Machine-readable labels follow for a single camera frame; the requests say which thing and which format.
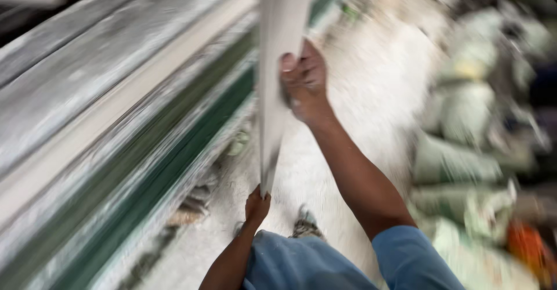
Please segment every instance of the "wooden plank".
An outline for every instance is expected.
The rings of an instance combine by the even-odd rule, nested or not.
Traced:
[[[0,48],[0,89],[26,70],[80,36],[129,0],[81,0]],[[30,17],[34,9],[18,6],[0,17],[2,34],[21,26],[14,17]]]
[[[189,85],[182,91],[173,92],[172,100],[156,111],[146,110],[151,119],[143,122],[142,129],[138,132],[132,131],[133,138],[120,145],[120,151],[105,160],[100,169],[82,176],[86,181],[72,191],[71,200],[62,205],[50,200],[50,208],[56,212],[48,217],[44,228],[31,236],[32,239],[18,252],[17,257],[0,273],[0,283],[14,288],[22,284],[29,284],[31,288],[52,285],[59,274],[72,265],[72,260],[88,245],[95,233],[114,217],[118,217],[121,208],[132,204],[135,193],[142,191],[142,186],[150,185],[142,180],[168,155],[172,145],[181,136],[194,130],[197,119],[238,79],[239,73],[234,74],[231,69],[253,48],[252,40],[251,35],[244,34],[232,48],[203,69],[194,80],[183,79],[191,71],[176,74],[163,89],[163,93],[169,87],[175,89],[178,84]],[[173,128],[177,123],[182,123],[179,134]],[[32,280],[28,280],[30,272],[34,272]]]
[[[0,182],[0,224],[5,226],[6,222],[21,206],[24,206],[33,196],[42,191],[59,172],[69,165],[81,152],[85,151],[102,132],[107,130],[115,121],[155,88],[157,84],[182,65],[187,58],[252,8],[255,2],[256,0],[227,0],[219,8],[213,10],[212,13],[205,15],[202,20],[191,26],[189,30],[182,32],[172,43],[166,45],[156,56],[150,58],[141,69],[133,72],[125,80],[112,88],[108,94],[95,101],[87,109],[86,113],[81,114],[63,130],[57,132],[48,143],[38,151],[35,151],[17,169],[10,172]],[[97,90],[99,89],[96,84],[90,84],[89,86],[93,86]],[[45,98],[48,101],[52,101],[50,96]],[[27,103],[24,106],[29,108],[30,103]],[[11,105],[9,107],[12,112],[15,112]],[[63,108],[68,113],[71,112],[71,110],[66,109],[66,106],[63,106]]]
[[[132,0],[4,87],[0,91],[0,176],[219,1]]]

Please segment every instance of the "person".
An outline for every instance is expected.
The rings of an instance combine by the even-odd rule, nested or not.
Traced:
[[[325,60],[308,41],[299,61],[282,57],[281,80],[295,116],[315,139],[342,198],[366,232],[391,290],[464,289],[428,238],[416,227],[393,184],[373,165],[337,120],[326,97]],[[246,221],[214,261],[199,289],[376,289],[364,273],[321,238],[304,208],[291,238],[257,228],[271,196],[258,186],[246,201]]]

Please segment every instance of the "floor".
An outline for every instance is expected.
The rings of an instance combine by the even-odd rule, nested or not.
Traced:
[[[432,0],[370,0],[367,15],[323,47],[329,99],[361,151],[404,194],[412,145],[427,97],[430,71],[443,58],[448,20]],[[213,260],[243,220],[247,195],[258,183],[256,142],[223,163],[210,215],[190,225],[144,276],[141,289],[197,289]],[[331,246],[385,287],[368,238],[338,193],[310,131],[290,117],[278,162],[271,210],[261,229],[291,234],[300,204],[317,216]]]

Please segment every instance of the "shoe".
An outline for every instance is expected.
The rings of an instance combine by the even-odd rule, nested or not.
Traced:
[[[298,219],[304,219],[310,222],[312,225],[317,226],[317,219],[305,203],[302,204],[298,209]]]

